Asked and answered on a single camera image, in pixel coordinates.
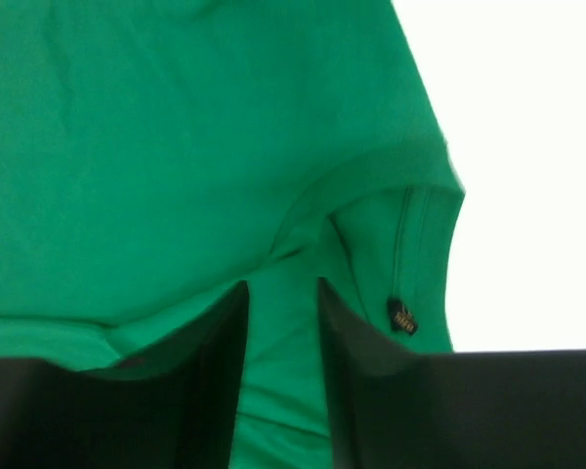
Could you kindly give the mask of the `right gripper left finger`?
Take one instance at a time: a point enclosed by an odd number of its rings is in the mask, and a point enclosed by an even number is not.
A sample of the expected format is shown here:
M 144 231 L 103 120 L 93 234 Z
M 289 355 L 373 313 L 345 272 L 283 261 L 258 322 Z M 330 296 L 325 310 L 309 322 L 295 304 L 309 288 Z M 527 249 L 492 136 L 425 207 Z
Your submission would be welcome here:
M 0 358 L 0 468 L 226 468 L 248 332 L 239 282 L 106 368 Z

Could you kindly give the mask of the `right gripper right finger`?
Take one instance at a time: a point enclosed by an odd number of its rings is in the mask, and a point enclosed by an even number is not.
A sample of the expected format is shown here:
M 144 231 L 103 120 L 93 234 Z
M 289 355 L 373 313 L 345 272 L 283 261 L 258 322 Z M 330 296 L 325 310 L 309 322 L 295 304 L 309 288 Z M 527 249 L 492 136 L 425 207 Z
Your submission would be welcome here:
M 586 350 L 414 353 L 325 279 L 317 308 L 337 468 L 586 468 Z

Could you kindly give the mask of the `green t-shirt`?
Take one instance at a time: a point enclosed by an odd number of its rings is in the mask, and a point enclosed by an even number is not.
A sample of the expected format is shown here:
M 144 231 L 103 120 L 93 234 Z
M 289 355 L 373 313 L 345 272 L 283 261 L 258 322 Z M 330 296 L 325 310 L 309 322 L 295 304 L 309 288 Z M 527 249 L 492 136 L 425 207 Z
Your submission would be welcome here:
M 102 367 L 246 280 L 234 468 L 332 464 L 319 277 L 450 350 L 463 198 L 388 1 L 0 1 L 0 356 Z

